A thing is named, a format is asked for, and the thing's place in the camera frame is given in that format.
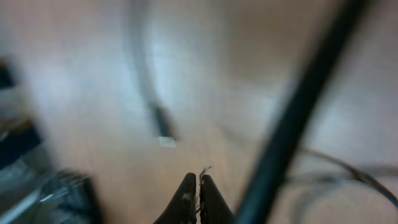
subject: floor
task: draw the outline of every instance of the floor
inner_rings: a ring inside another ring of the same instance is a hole
[[[128,0],[0,0],[0,50],[17,63],[54,164],[95,178],[109,223],[151,223],[184,175],[206,166],[237,207],[259,146],[337,6],[330,0],[149,1],[147,61],[180,137],[175,149],[159,146],[138,88]],[[368,12],[304,146],[357,166],[398,162],[397,9],[398,1],[384,0]],[[303,161],[294,167],[319,169]],[[398,181],[382,182],[398,193]],[[355,184],[300,217],[290,210],[306,209],[302,192],[317,193],[283,190],[273,223],[398,219],[386,199]]]

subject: black rod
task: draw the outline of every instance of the black rod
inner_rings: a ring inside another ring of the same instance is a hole
[[[257,165],[236,223],[264,223],[311,113],[369,1],[347,0],[308,64]]]

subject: black pole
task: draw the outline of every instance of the black pole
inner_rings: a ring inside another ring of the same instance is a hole
[[[269,217],[279,186],[283,183],[315,103],[367,3],[367,0],[347,0],[332,23],[304,71],[268,145],[264,147],[264,153],[236,215],[236,223],[264,223]]]

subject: wooden surface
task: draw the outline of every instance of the wooden surface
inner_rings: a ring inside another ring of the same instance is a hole
[[[158,145],[138,89],[126,29],[129,5],[0,0],[1,49],[18,63],[55,165],[95,177],[110,223],[153,222],[184,175],[206,166],[213,166],[209,174],[235,209],[262,139],[336,3],[151,1],[147,59],[181,139],[176,149]],[[306,146],[354,165],[398,161],[397,9],[397,1],[388,0],[369,12],[336,69]],[[316,169],[306,162],[295,167]],[[398,193],[398,182],[385,182]],[[284,190],[275,223],[290,223],[301,191]],[[331,195],[306,214],[306,223],[398,218],[387,200],[357,185]]]

